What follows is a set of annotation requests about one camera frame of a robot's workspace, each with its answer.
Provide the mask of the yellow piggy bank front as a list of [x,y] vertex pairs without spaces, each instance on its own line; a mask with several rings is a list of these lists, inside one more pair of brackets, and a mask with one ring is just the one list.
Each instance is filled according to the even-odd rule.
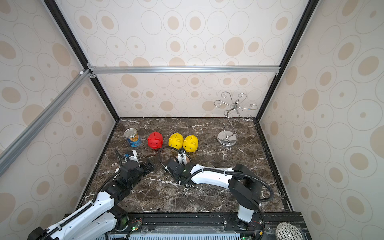
[[199,146],[199,140],[195,135],[189,135],[184,139],[183,148],[187,153],[194,153]]

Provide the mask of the yellow piggy bank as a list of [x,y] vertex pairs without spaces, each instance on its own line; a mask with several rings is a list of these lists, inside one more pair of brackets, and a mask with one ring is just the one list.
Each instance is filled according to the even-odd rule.
[[169,147],[180,150],[183,147],[184,138],[180,133],[174,133],[169,138]]
[[184,139],[183,148],[187,153],[194,153],[199,146],[199,140],[195,135],[189,135]]

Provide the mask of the yellow piggy bank back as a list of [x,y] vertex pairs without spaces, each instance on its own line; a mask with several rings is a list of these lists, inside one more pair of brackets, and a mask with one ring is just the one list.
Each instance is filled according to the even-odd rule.
[[169,147],[180,150],[183,147],[184,138],[180,133],[174,133],[169,138]]

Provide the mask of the red piggy bank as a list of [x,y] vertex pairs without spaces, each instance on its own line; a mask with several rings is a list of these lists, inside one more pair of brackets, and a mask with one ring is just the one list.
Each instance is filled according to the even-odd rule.
[[164,139],[163,135],[160,134],[159,132],[153,132],[149,135],[148,139],[148,146],[153,149],[161,149],[163,147]]

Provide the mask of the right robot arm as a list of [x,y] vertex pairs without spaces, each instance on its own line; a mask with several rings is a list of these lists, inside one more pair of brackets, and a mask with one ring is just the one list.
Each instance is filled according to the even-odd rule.
[[270,202],[275,193],[272,187],[242,164],[234,168],[208,168],[199,164],[179,164],[169,160],[164,170],[180,185],[212,185],[229,190],[239,204],[237,219],[240,225],[252,222],[261,203]]

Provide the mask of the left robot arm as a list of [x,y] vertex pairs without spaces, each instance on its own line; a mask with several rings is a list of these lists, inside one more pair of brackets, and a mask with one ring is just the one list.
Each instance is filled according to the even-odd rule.
[[128,216],[118,204],[131,193],[141,178],[155,170],[155,165],[149,159],[137,160],[136,151],[129,156],[122,156],[118,151],[115,154],[119,169],[101,185],[88,203],[47,229],[37,227],[28,239],[87,240],[115,228],[125,229]]

